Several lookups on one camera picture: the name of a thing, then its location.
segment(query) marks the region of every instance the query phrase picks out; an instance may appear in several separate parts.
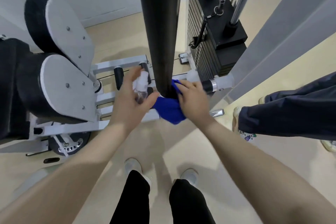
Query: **weight stack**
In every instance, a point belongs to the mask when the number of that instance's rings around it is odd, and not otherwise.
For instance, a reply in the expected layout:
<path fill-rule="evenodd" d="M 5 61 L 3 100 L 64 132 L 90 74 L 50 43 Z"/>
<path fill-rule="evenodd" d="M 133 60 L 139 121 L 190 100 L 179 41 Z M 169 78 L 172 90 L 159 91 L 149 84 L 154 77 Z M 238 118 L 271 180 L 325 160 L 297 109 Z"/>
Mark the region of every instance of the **weight stack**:
<path fill-rule="evenodd" d="M 212 15 L 216 5 L 218 0 L 189 0 L 188 43 L 194 42 L 194 38 L 199 35 L 204 16 Z M 191 49 L 201 81 L 212 79 L 215 75 L 227 75 L 246 50 L 247 35 L 240 21 L 233 37 L 223 36 L 225 24 L 232 18 L 233 12 L 230 0 L 226 0 L 223 15 L 208 19 L 202 42 L 195 49 Z"/>

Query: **black pants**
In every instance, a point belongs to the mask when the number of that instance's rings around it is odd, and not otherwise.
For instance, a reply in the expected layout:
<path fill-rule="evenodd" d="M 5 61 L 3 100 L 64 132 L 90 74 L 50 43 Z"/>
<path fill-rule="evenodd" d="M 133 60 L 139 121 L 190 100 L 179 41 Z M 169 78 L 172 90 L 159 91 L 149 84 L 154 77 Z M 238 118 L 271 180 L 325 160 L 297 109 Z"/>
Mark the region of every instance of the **black pants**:
<path fill-rule="evenodd" d="M 242 107 L 238 129 L 270 136 L 336 140 L 336 72 L 297 90 L 274 92 L 265 104 Z"/>
<path fill-rule="evenodd" d="M 128 175 L 119 203 L 110 224 L 149 223 L 149 185 L 143 176 L 132 170 Z M 207 207 L 203 194 L 187 180 L 177 179 L 169 195 L 174 224 L 215 221 Z"/>

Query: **hand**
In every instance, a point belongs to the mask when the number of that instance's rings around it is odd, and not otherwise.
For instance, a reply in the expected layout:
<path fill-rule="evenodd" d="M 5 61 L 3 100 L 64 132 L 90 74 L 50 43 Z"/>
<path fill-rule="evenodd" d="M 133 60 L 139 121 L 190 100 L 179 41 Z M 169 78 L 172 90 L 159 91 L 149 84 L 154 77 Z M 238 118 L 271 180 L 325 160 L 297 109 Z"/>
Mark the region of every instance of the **hand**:
<path fill-rule="evenodd" d="M 189 82 L 180 80 L 181 84 L 175 83 L 183 95 L 178 94 L 181 109 L 184 115 L 199 126 L 202 121 L 208 117 L 209 102 L 207 94 L 203 90 L 201 82 Z"/>
<path fill-rule="evenodd" d="M 158 92 L 154 92 L 142 104 L 135 101 L 136 94 L 133 91 L 132 83 L 140 76 L 140 72 L 141 66 L 133 67 L 128 71 L 113 105 L 110 124 L 121 124 L 127 134 L 140 124 L 144 115 L 152 108 L 159 96 Z"/>

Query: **spray bottle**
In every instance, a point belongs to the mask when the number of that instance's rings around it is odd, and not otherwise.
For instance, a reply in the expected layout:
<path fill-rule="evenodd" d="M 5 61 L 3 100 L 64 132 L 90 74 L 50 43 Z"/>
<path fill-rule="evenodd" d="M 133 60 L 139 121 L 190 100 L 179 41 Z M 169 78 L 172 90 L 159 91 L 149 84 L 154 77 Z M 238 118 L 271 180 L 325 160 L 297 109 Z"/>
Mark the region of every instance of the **spray bottle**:
<path fill-rule="evenodd" d="M 136 98 L 136 101 L 139 104 L 142 104 L 144 102 L 144 99 L 148 97 L 148 72 L 146 71 L 141 71 L 141 75 L 139 78 L 136 80 L 136 86 L 135 86 L 135 91 L 138 96 Z"/>

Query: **shoe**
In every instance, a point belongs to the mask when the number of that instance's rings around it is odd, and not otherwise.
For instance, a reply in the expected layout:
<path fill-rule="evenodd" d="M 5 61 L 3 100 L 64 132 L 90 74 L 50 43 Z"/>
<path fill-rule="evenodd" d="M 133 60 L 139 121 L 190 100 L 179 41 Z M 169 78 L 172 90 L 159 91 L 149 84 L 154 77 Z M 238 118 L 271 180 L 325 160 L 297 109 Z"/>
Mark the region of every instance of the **shoe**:
<path fill-rule="evenodd" d="M 265 97 L 259 98 L 258 104 L 261 105 L 261 104 L 264 104 L 264 103 L 265 103 Z"/>
<path fill-rule="evenodd" d="M 149 184 L 149 187 L 152 188 L 151 180 L 146 175 L 143 175 L 141 165 L 139 161 L 137 161 L 135 158 L 129 158 L 128 160 L 126 160 L 124 168 L 125 168 L 126 177 L 128 177 L 129 173 L 132 170 L 135 170 L 139 172 L 145 178 L 146 182 L 148 182 Z"/>
<path fill-rule="evenodd" d="M 187 180 L 192 186 L 196 187 L 198 182 L 198 173 L 194 169 L 189 168 L 183 172 L 180 179 Z"/>
<path fill-rule="evenodd" d="M 240 113 L 241 109 L 242 109 L 241 106 L 237 106 L 233 109 L 232 131 L 236 132 L 237 134 L 239 133 L 238 118 L 239 118 L 239 113 Z"/>
<path fill-rule="evenodd" d="M 336 141 L 320 140 L 327 151 L 336 152 Z"/>

